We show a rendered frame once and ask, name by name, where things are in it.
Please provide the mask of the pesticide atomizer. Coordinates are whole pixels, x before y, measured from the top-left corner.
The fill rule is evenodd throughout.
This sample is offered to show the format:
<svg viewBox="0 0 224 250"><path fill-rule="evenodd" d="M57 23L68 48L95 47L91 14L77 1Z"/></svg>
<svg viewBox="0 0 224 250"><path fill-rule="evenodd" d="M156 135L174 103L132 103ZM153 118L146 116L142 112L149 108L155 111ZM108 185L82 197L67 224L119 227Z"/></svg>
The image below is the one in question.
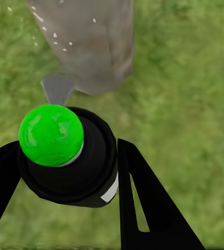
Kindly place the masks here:
<svg viewBox="0 0 224 250"><path fill-rule="evenodd" d="M116 139L106 121L88 109L64 107L73 80L52 73L41 80L49 104L33 109L19 130L21 179L40 198L100 208L118 188Z"/></svg>

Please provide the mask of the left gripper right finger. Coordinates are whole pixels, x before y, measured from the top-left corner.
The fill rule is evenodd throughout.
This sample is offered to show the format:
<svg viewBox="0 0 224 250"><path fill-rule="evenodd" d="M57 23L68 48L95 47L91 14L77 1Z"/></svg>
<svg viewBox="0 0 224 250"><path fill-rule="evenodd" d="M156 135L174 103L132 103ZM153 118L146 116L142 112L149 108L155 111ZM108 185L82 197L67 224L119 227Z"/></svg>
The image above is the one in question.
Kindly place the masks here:
<svg viewBox="0 0 224 250"><path fill-rule="evenodd" d="M121 250L205 250L137 147L118 139ZM130 174L150 232L138 230Z"/></svg>

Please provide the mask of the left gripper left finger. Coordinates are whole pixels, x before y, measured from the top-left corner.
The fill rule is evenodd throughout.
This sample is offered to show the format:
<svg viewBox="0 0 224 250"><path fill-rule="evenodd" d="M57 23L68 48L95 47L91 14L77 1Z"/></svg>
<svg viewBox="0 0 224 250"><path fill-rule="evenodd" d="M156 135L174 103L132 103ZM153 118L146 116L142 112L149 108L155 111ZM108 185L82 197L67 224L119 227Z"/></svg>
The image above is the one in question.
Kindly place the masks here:
<svg viewBox="0 0 224 250"><path fill-rule="evenodd" d="M0 218L21 179L17 164L19 144L16 141L0 147Z"/></svg>

